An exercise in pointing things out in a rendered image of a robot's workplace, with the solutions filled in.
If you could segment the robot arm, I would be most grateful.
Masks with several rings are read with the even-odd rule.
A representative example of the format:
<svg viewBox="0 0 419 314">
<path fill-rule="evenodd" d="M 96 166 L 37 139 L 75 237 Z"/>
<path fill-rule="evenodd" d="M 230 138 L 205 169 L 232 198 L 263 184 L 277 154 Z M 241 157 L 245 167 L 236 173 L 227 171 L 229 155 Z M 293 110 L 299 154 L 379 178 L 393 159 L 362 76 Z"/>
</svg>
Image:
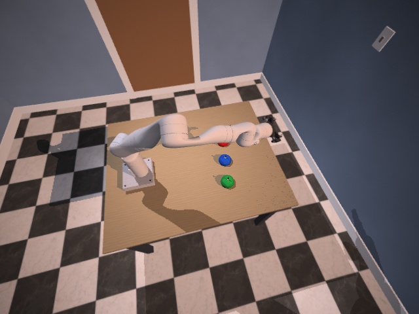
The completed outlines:
<svg viewBox="0 0 419 314">
<path fill-rule="evenodd" d="M 109 150 L 114 156 L 122 158 L 134 177 L 141 178 L 148 174 L 149 168 L 139 152 L 154 148 L 160 138 L 162 146 L 166 148 L 235 141 L 241 147 L 250 147 L 259 144 L 260 139 L 268 138 L 271 134 L 272 126 L 269 123 L 255 125 L 251 122 L 241 122 L 231 126 L 213 126 L 201 135 L 189 138 L 186 118 L 182 114 L 169 114 L 144 128 L 133 131 L 130 135 L 119 133 L 110 144 Z"/>
</svg>

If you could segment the blue dome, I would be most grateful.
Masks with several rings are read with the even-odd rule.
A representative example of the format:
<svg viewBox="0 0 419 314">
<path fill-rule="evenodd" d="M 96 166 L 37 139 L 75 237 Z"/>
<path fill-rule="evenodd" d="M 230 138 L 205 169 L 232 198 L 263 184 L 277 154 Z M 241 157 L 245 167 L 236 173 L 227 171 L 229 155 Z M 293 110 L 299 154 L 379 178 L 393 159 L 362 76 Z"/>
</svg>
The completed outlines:
<svg viewBox="0 0 419 314">
<path fill-rule="evenodd" d="M 223 154 L 223 155 L 221 155 L 219 157 L 219 163 L 222 166 L 225 166 L 226 167 L 226 166 L 230 165 L 230 163 L 231 163 L 231 157 L 229 155 L 227 155 L 227 154 Z"/>
</svg>

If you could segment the green bell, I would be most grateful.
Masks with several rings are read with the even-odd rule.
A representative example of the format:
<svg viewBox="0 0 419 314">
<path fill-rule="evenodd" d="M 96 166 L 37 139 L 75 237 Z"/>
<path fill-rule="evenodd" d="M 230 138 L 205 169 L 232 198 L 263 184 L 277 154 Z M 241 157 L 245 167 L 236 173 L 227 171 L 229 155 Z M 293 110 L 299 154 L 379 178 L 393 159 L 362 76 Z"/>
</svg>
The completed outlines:
<svg viewBox="0 0 419 314">
<path fill-rule="evenodd" d="M 234 185 L 234 179 L 230 175 L 225 175 L 221 179 L 221 184 L 225 188 L 230 188 Z"/>
</svg>

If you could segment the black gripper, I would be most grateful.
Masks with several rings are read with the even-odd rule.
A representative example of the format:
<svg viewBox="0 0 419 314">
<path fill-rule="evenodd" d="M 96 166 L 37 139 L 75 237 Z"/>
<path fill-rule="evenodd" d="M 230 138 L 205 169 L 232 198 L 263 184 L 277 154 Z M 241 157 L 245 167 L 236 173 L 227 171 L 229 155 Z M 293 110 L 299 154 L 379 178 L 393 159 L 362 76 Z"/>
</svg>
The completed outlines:
<svg viewBox="0 0 419 314">
<path fill-rule="evenodd" d="M 281 141 L 280 138 L 282 137 L 282 134 L 279 135 L 278 132 L 275 130 L 275 127 L 274 127 L 274 120 L 276 120 L 276 118 L 272 118 L 272 115 L 270 114 L 268 116 L 265 116 L 263 118 L 263 120 L 265 120 L 266 123 L 269 123 L 272 126 L 272 134 L 270 136 L 272 138 L 271 142 L 272 143 L 277 143 L 277 142 Z"/>
</svg>

